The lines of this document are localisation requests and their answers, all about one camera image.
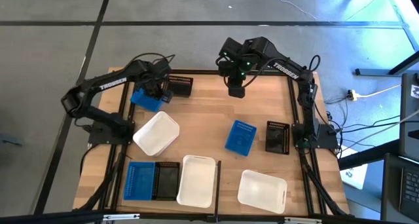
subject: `white plastic container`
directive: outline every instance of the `white plastic container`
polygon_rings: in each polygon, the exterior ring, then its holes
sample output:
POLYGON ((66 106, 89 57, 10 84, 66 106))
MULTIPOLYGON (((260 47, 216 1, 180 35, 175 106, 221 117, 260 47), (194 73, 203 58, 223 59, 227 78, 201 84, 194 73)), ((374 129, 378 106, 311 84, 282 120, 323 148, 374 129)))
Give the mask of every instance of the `white plastic container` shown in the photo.
POLYGON ((251 170, 242 173, 238 189, 238 202, 282 214, 285 211, 287 182, 251 170))
POLYGON ((149 156, 159 156, 179 135, 179 125, 163 111, 158 112, 132 137, 149 156))
POLYGON ((176 201, 180 205, 208 208, 212 203, 215 160, 187 155, 183 157, 181 183, 176 201))

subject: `gray floor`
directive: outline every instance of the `gray floor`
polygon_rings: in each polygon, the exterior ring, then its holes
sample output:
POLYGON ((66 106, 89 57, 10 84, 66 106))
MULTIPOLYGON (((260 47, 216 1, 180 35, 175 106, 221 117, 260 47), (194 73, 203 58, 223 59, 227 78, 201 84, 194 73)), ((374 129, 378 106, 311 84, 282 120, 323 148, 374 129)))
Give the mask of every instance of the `gray floor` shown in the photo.
MULTIPOLYGON (((288 1, 311 12, 319 21, 338 22, 372 0, 288 1)), ((0 0, 0 20, 96 20, 101 2, 0 0)), ((313 21, 279 0, 110 0, 104 19, 313 21)), ((396 22, 398 19, 388 0, 374 0, 349 21, 396 22)), ((21 147, 0 145, 0 216, 31 212, 64 116, 60 98, 74 85, 92 30, 93 27, 0 27, 0 133, 16 136, 24 142, 21 147)), ((341 97, 347 89, 369 94, 400 83, 399 78, 355 77, 354 69, 391 68, 414 52, 400 28, 102 27, 86 77, 104 74, 111 66, 122 66, 142 52, 176 54, 172 62, 174 68, 215 69, 214 61, 227 37, 243 41, 258 36, 268 37, 280 52, 302 65, 308 65, 311 57, 319 54, 318 71, 326 100, 341 97)), ((346 124, 370 124, 396 116, 399 101, 400 90, 395 89, 377 97, 348 102, 346 124)), ((337 122, 342 122, 344 107, 341 103, 327 108, 337 122)), ((374 130, 359 131, 346 134, 345 138, 358 140, 371 132, 374 130)), ((394 128, 363 143, 379 145, 396 138, 397 133, 398 128, 394 128)), ((71 127, 46 212, 71 209, 86 141, 87 133, 71 127)), ((361 151, 367 147, 354 148, 361 151)), ((365 190, 375 198, 381 189, 376 182, 379 169, 382 165, 369 170, 365 184, 365 190)), ((359 209, 354 206, 351 204, 351 211, 359 209)))

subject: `blue box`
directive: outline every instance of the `blue box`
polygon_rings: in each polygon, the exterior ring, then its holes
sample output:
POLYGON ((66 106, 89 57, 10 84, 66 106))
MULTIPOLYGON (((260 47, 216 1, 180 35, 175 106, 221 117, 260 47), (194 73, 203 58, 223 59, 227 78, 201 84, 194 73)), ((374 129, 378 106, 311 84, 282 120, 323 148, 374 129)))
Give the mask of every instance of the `blue box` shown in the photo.
POLYGON ((155 180, 154 162, 130 162, 124 200, 151 200, 155 180))
POLYGON ((145 95, 144 89, 142 88, 132 94, 131 102, 153 112, 157 112, 163 104, 161 99, 157 100, 145 95))
POLYGON ((248 156, 256 135, 256 127, 235 120, 225 148, 240 155, 248 156))

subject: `wooden tabletop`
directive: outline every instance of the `wooden tabletop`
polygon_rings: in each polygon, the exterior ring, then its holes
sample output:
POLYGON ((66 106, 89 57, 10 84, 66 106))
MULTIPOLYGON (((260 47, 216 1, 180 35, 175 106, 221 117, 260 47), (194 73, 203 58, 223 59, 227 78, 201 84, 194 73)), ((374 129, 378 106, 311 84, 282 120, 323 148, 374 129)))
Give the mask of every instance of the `wooden tabletop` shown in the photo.
MULTIPOLYGON (((130 161, 182 162, 185 155, 212 157, 221 161, 221 181, 219 193, 219 214, 229 215, 273 215, 274 213, 240 204, 237 199, 240 178, 244 170, 253 170, 270 176, 280 177, 287 182, 287 199, 284 215, 307 215, 306 198, 302 182, 301 165, 297 151, 293 148, 292 136, 289 155, 269 153, 264 150, 266 122, 276 121, 293 124, 293 114, 286 77, 259 76, 246 88, 243 99, 228 95, 223 78, 217 75, 182 75, 193 77, 190 98, 173 97, 160 110, 180 126, 180 135, 158 157, 148 157, 136 144, 128 147, 122 175, 117 210, 122 212, 154 213, 195 213, 211 214, 215 207, 193 208, 179 205, 176 201, 131 201, 123 199, 126 169, 130 161), (225 149, 225 143, 235 120, 257 127, 257 132, 248 157, 225 149)), ((314 75, 317 84, 319 79, 314 75)), ((103 92, 99 108, 107 112, 117 112, 122 93, 122 85, 103 92)), ((319 88, 316 103, 323 118, 326 117, 323 96, 319 88)), ((125 118, 128 114, 126 104, 125 118)), ((300 120, 302 111, 299 107, 300 120)), ((136 107, 134 120, 139 130, 155 113, 136 107)), ((74 200, 74 208, 82 206, 103 180, 109 145, 93 149, 85 159, 79 188, 74 200)), ((323 186, 341 209, 348 212, 342 180, 336 157, 325 149, 317 149, 317 158, 323 186)), ((318 196, 311 184, 314 209, 319 213, 318 196)))

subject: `black plastic tray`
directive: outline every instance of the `black plastic tray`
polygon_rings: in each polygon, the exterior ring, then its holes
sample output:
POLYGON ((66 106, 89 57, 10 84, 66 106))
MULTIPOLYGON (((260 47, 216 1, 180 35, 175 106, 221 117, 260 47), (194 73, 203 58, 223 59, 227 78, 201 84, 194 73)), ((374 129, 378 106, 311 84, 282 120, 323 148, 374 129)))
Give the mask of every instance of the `black plastic tray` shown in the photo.
POLYGON ((163 89, 173 92, 174 96, 188 98, 191 96, 193 82, 194 79, 192 77, 169 76, 168 80, 163 84, 163 89))
POLYGON ((179 168, 179 162, 156 162, 152 200, 176 200, 179 168))
POLYGON ((289 154, 289 124, 268 121, 265 151, 289 154))

